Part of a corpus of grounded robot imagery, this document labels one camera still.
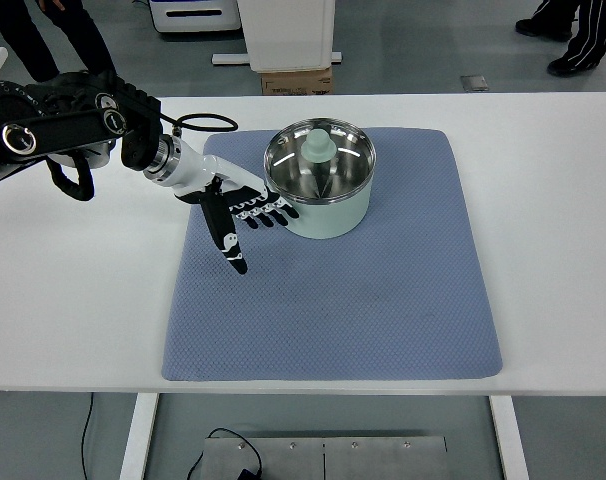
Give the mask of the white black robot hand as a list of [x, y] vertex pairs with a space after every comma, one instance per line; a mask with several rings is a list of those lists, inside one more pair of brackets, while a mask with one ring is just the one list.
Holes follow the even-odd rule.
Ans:
[[172, 188], [177, 197], [203, 193], [200, 205], [212, 240], [241, 275], [247, 273], [248, 266], [232, 214], [251, 229], [287, 226], [285, 215], [299, 217], [284, 197], [267, 189], [262, 178], [221, 157], [199, 153], [176, 136], [160, 137], [157, 153], [144, 175], [159, 186]]

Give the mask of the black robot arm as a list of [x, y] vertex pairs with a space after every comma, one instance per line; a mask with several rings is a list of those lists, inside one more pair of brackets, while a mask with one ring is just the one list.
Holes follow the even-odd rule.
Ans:
[[0, 80], [0, 182], [46, 162], [53, 183], [79, 201], [94, 196], [91, 158], [109, 158], [121, 143], [122, 164], [177, 199], [200, 205], [214, 244], [240, 274], [247, 272], [235, 222], [251, 228], [285, 226], [295, 208], [253, 173], [194, 151], [172, 121], [166, 134], [160, 101], [114, 73], [84, 72], [22, 86]]

